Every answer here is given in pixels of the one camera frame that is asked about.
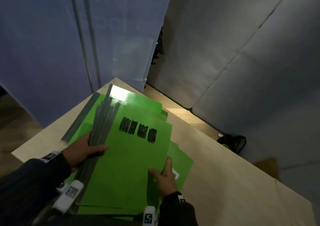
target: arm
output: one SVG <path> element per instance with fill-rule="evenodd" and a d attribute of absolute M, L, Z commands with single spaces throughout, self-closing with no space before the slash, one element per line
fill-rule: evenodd
<path fill-rule="evenodd" d="M 177 189 L 175 175 L 172 172 L 172 159 L 167 157 L 161 174 L 152 168 L 149 172 L 157 181 L 161 193 L 159 226 L 198 226 L 193 206 L 185 201 Z"/>
<path fill-rule="evenodd" d="M 51 159 L 30 159 L 0 179 L 0 225 L 23 225 L 57 196 L 56 188 L 88 155 L 107 146 L 89 147 L 90 133 Z"/>

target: table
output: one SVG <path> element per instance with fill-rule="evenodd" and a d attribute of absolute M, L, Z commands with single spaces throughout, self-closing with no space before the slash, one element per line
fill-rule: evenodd
<path fill-rule="evenodd" d="M 98 92 L 105 94 L 109 84 L 141 94 L 118 78 Z M 12 154 L 26 162 L 64 149 L 66 143 L 60 139 L 89 98 Z M 316 226 L 308 200 L 171 112 L 168 112 L 167 122 L 173 125 L 171 140 L 194 161 L 182 193 L 194 205 L 199 225 Z"/>

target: wooden floor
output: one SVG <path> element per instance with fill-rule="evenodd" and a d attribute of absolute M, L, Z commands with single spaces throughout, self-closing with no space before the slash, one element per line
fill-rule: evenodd
<path fill-rule="evenodd" d="M 146 85 L 143 94 L 162 103 L 164 108 L 217 140 L 218 131 L 151 86 Z M 42 131 L 40 124 L 14 98 L 9 94 L 0 97 L 0 178 L 22 164 L 11 152 L 40 131 Z"/>

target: black sleeve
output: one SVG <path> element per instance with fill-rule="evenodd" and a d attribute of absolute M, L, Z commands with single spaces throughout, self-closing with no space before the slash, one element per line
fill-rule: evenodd
<path fill-rule="evenodd" d="M 184 199 L 179 199 L 180 192 L 164 197 L 160 205 L 159 226 L 198 226 L 193 206 Z"/>
<path fill-rule="evenodd" d="M 71 167 L 62 154 L 47 163 L 30 159 L 0 179 L 0 225 L 23 225 L 55 196 Z"/>

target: hand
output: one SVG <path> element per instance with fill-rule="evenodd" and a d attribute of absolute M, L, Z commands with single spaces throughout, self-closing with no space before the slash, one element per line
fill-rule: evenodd
<path fill-rule="evenodd" d="M 165 196 L 178 191 L 175 181 L 175 175 L 172 172 L 171 157 L 167 156 L 167 160 L 161 174 L 154 168 L 149 168 L 149 173 L 154 177 L 155 181 L 158 184 L 158 188 L 161 193 L 161 201 L 163 201 L 163 198 Z"/>
<path fill-rule="evenodd" d="M 79 137 L 78 140 L 62 150 L 62 154 L 69 162 L 72 172 L 77 171 L 80 163 L 85 161 L 89 155 L 104 152 L 109 148 L 105 145 L 89 147 L 90 135 L 91 132 L 89 132 L 87 135 Z"/>

